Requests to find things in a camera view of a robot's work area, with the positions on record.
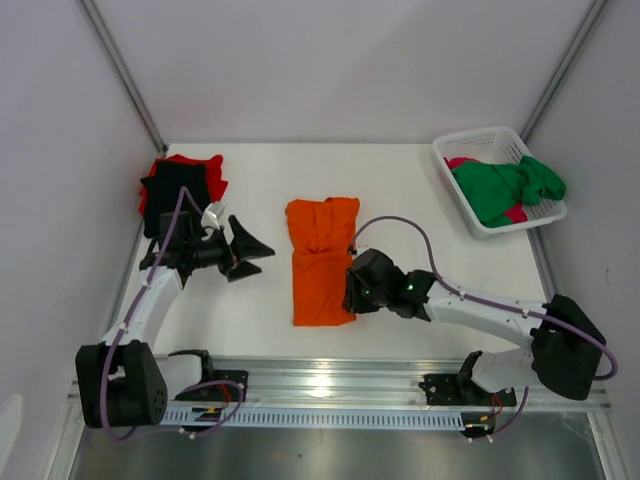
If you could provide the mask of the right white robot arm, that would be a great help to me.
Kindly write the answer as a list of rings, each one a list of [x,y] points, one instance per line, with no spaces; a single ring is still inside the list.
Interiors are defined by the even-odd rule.
[[[476,351],[466,358],[456,389],[472,404],[508,387],[531,384],[583,401],[606,344],[569,297],[555,295],[540,303],[465,292],[434,272],[405,273],[375,249],[357,256],[348,269],[343,307],[354,314],[387,309],[401,318],[458,325],[510,342],[510,350]]]

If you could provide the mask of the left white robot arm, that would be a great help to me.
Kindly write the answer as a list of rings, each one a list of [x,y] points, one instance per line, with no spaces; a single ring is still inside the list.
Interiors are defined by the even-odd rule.
[[[117,324],[75,357],[85,424],[90,428],[142,427],[160,424],[167,404],[178,399],[236,402],[245,390],[216,372],[203,349],[173,352],[159,365],[153,346],[172,304],[190,276],[215,267],[233,282],[260,273],[255,260],[274,255],[271,247],[229,216],[227,237],[211,208],[164,213],[159,233],[140,261],[141,285]]]

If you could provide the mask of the orange t shirt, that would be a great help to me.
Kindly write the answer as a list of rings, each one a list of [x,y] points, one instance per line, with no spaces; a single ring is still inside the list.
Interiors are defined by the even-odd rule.
[[[337,327],[356,320],[343,300],[359,210],[360,201],[348,197],[296,199],[287,205],[294,326]]]

